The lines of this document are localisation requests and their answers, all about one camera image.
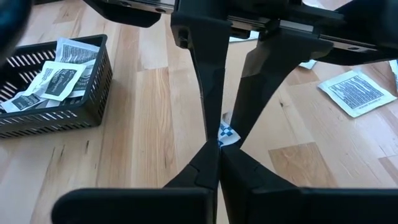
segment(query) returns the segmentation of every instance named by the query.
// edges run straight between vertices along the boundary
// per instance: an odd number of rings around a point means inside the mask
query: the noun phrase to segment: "white paper packet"
[[[359,70],[341,74],[318,87],[353,118],[397,99]]]
[[[310,60],[309,62],[303,62],[299,66],[306,68],[306,69],[312,69],[313,66],[316,64],[316,60]]]
[[[95,59],[83,63],[83,65],[86,65],[86,69],[79,78],[79,80],[77,81],[77,83],[75,84],[75,86],[73,87],[73,90],[68,96],[68,98],[84,96],[87,89],[88,81],[90,80],[91,73],[93,72],[94,64],[95,64]]]
[[[391,60],[390,66],[391,66],[391,70],[396,78],[396,89],[398,92],[398,60]]]
[[[62,101],[72,92],[85,68],[86,65],[46,61],[24,96],[36,94],[41,98]]]
[[[66,38],[57,40],[55,61],[64,63],[83,64],[96,59],[100,48]]]
[[[42,103],[43,101],[45,101],[45,99],[40,98],[35,94],[24,96],[24,92],[22,91],[17,93],[10,100],[2,102],[0,105],[7,113],[12,113],[29,110],[30,108]]]

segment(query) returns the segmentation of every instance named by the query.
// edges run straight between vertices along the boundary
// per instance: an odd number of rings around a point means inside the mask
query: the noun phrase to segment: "basket slot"
[[[15,68],[14,63],[11,62],[11,60],[9,58],[7,58],[7,62],[9,65],[11,65],[12,68]]]
[[[72,111],[70,111],[70,110],[67,110],[66,112],[67,112],[67,113],[70,113],[72,116],[74,116],[75,118],[77,118],[77,115],[76,115],[74,112],[72,112]]]
[[[72,127],[74,127],[74,129],[80,129],[79,126],[77,126],[77,125],[75,125],[75,124],[73,124],[73,123],[70,123],[70,125],[71,125]]]
[[[46,113],[45,115],[47,115],[47,117],[48,117],[48,118],[50,118],[50,119],[53,119],[53,120],[58,120],[58,118],[56,118],[56,117],[52,116],[52,115],[51,115],[51,114],[49,114],[49,113]]]
[[[40,119],[39,117],[37,117],[36,115],[31,115],[33,118],[35,118],[37,121],[43,121],[42,119]]]
[[[6,85],[11,87],[11,88],[13,88],[13,89],[15,89],[15,90],[18,90],[18,88],[15,87],[12,83],[6,82]]]
[[[63,111],[60,111],[60,113],[63,114],[63,116],[65,116],[65,117],[67,117],[67,118],[70,118],[70,116],[67,115],[66,113],[64,113]]]
[[[5,121],[5,122],[7,122],[7,123],[9,123],[9,124],[12,124],[12,122],[9,121],[8,119],[3,119],[3,121]]]
[[[36,54],[40,58],[40,61],[45,61],[43,55],[40,52],[36,52]]]
[[[36,60],[37,63],[42,63],[41,60],[39,60],[39,58],[36,56],[35,53],[32,53],[33,58]]]
[[[25,83],[32,82],[32,79],[28,76],[28,74],[26,74],[26,72],[24,72],[24,73],[19,72],[18,74],[25,81]]]
[[[17,60],[15,60],[14,57],[11,57],[10,59],[11,59],[12,63],[15,65],[15,67],[20,67],[20,66],[21,66],[21,65],[19,65],[19,63],[17,62]]]
[[[10,94],[16,94],[16,92],[15,92],[15,90],[14,89],[12,89],[12,88],[9,88],[8,86],[6,86],[6,85],[4,85],[4,86],[2,86],[3,88],[4,88],[4,90],[7,90],[7,92],[8,93],[10,93]]]
[[[27,61],[29,61],[30,64],[32,64],[32,65],[37,64],[37,62],[29,54],[26,54],[26,57],[27,57]]]
[[[7,100],[8,100],[8,98],[5,97],[5,96],[3,96],[3,95],[0,93],[0,101],[1,101],[1,102],[4,102],[4,101],[7,101]]]
[[[14,133],[15,135],[17,135],[18,137],[20,136],[26,136],[27,134],[22,132],[22,131],[13,131],[12,133]]]
[[[14,134],[14,133],[12,133],[12,132],[8,132],[8,133],[6,133],[6,134],[8,134],[8,135],[10,135],[10,136],[12,136],[12,137],[19,137],[18,134]]]
[[[16,119],[14,119],[14,118],[10,118],[10,120],[15,122],[15,123],[19,123],[20,122],[20,121],[17,121]]]
[[[46,121],[50,121],[50,118],[48,118],[48,117],[46,117],[46,116],[44,116],[42,114],[38,114],[37,116],[40,116],[41,118],[43,118]]]
[[[15,58],[17,59],[17,61],[19,62],[20,65],[26,66],[25,63],[21,60],[21,58],[18,55],[16,55]]]
[[[59,117],[60,119],[64,119],[64,117],[63,117],[63,116],[59,115],[59,114],[58,114],[58,113],[56,113],[56,112],[53,112],[53,114],[54,114],[55,116]]]
[[[82,128],[87,128],[84,124],[80,124],[79,122],[76,122],[77,125],[79,125]]]
[[[50,131],[50,132],[54,132],[54,130],[51,129],[51,127],[44,127],[43,129],[46,129],[47,131]]]
[[[8,98],[6,97],[7,99],[11,99],[12,98],[12,94],[13,93],[8,93],[6,90],[0,90],[0,91],[1,91],[1,93],[3,93],[3,96],[4,95],[8,96]]]
[[[24,63],[26,63],[27,65],[32,65],[31,62],[26,59],[25,55],[20,55],[20,56],[21,56],[21,59],[24,61]]]
[[[30,76],[28,73],[26,73],[26,72],[23,72],[23,74],[25,75],[25,77],[26,78],[28,78],[29,79],[29,81],[30,82],[32,82],[33,81],[33,79],[35,78],[35,76],[33,75],[33,76]]]
[[[36,134],[36,132],[33,132],[33,131],[31,131],[31,130],[28,130],[28,129],[26,129],[26,130],[24,130],[25,132],[27,132],[27,133],[29,133],[29,134]]]
[[[39,130],[43,131],[44,133],[48,133],[48,131],[46,131],[46,130],[43,129],[43,128],[39,128]]]
[[[69,126],[69,125],[67,125],[67,124],[64,124],[63,126],[64,126],[64,127],[67,127],[68,129],[73,129],[73,127],[71,127],[71,126]]]
[[[47,55],[47,53],[42,52],[42,54],[44,55],[44,57],[45,57],[46,60],[52,59],[52,58],[50,58],[50,57]]]
[[[29,121],[29,122],[32,122],[32,121],[33,121],[33,119],[30,118],[30,117],[28,117],[28,116],[23,116],[22,119],[23,119],[24,121]]]
[[[63,130],[63,131],[69,130],[69,129],[67,129],[67,128],[65,128],[65,127],[63,127],[63,126],[61,126],[61,125],[59,125],[59,124],[58,124],[57,126],[58,126],[59,129],[61,129],[61,130]]]
[[[24,119],[22,119],[22,118],[20,118],[20,117],[16,117],[15,119],[18,119],[18,121],[19,121],[19,122],[22,122],[22,123],[26,122]]]
[[[6,133],[2,133],[2,134],[0,134],[0,136],[1,136],[2,138],[12,138],[11,135],[8,135],[8,134],[6,134]]]
[[[36,75],[38,74],[38,72],[36,73],[32,73],[31,71],[28,71],[28,74],[30,75],[30,77],[32,77],[33,79],[36,77]]]
[[[55,54],[51,50],[48,50],[47,53],[49,53],[51,59],[55,59]]]
[[[29,135],[29,133],[25,132],[25,131],[19,131],[20,133],[24,134],[24,135]]]
[[[97,92],[100,88],[100,84],[101,83],[101,78],[104,75],[104,68],[105,68],[105,63],[107,62],[106,57],[102,56],[101,59],[101,63],[99,64],[99,67],[97,69],[96,75],[95,75],[95,79],[93,82],[93,85],[90,88],[90,100],[91,102],[95,105],[96,104],[96,95]]]

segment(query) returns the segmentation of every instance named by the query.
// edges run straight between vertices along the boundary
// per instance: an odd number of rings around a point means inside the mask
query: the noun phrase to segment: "wood grain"
[[[307,0],[335,9],[348,0]],[[0,223],[50,223],[62,194],[83,187],[162,187],[205,142],[189,51],[175,46],[170,16],[148,29],[103,19],[81,0],[35,6],[19,45],[106,34],[114,77],[97,128],[0,142]],[[229,45],[223,113],[232,111],[246,52]],[[299,185],[397,187],[398,101],[356,119],[317,85],[353,69],[318,62],[294,70],[243,145],[268,169]],[[397,95],[388,63],[361,66]],[[218,223],[228,223],[219,192]]]
[[[308,187],[337,187],[315,142],[269,151],[276,173],[291,183]]]
[[[394,182],[398,185],[398,156],[383,157],[379,160]]]

